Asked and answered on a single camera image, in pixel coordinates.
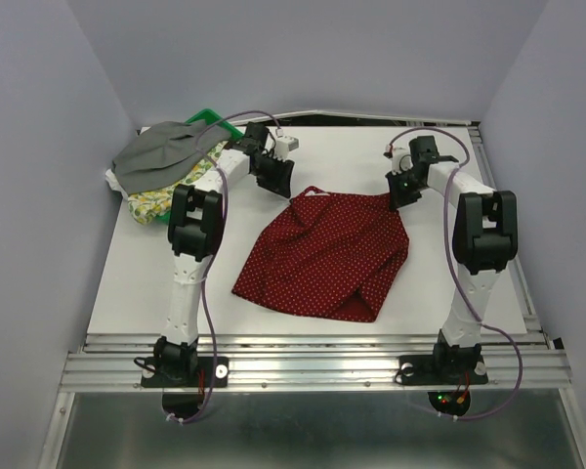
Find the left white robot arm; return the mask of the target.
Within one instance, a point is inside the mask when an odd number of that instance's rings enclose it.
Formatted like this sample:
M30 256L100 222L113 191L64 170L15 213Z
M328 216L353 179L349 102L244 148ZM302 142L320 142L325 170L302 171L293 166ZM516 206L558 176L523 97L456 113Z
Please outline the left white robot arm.
M223 239L229 189L252 175L260 188L290 197L289 155L298 147L299 140L281 128L272 133L250 122L239 140L226 144L232 154L207 157L211 168L203 176L174 189L167 230L174 260L170 308L152 356L142 365L144 387L196 387L205 379L197 354L199 303Z

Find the red polka dot skirt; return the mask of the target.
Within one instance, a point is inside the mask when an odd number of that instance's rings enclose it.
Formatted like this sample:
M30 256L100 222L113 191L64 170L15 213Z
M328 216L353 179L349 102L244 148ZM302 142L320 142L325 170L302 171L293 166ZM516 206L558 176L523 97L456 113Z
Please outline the red polka dot skirt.
M306 188L260 233L233 294L291 316L376 321L409 253L389 199Z

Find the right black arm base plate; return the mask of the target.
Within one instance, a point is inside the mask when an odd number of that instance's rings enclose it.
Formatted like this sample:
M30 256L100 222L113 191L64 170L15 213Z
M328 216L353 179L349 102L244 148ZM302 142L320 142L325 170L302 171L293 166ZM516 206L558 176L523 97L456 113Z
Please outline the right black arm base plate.
M450 386L458 384L484 385L486 372L477 374L483 361L470 359L437 360L433 355L404 355L398 357L394 381L403 386Z

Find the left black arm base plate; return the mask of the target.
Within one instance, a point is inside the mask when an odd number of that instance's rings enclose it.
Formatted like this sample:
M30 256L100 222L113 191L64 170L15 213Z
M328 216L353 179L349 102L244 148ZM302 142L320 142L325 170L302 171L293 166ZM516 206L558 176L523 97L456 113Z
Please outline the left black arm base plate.
M141 370L141 386L163 388L226 388L230 370L228 357L218 356L213 366L212 356L198 356L192 371L174 365L157 365L154 357L136 357L133 363Z

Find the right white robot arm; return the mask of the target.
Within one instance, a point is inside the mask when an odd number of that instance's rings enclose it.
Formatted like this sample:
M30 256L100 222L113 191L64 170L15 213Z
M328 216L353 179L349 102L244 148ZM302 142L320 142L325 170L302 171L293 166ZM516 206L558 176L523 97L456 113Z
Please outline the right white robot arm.
M390 208L418 201L423 191L443 197L443 243L455 285L448 317L433 351L399 357L395 380L405 386L470 385L487 381L481 355L483 317L492 288L518 253L517 198L466 173L463 162L439 152L432 135L402 149L389 142L392 168L386 178Z

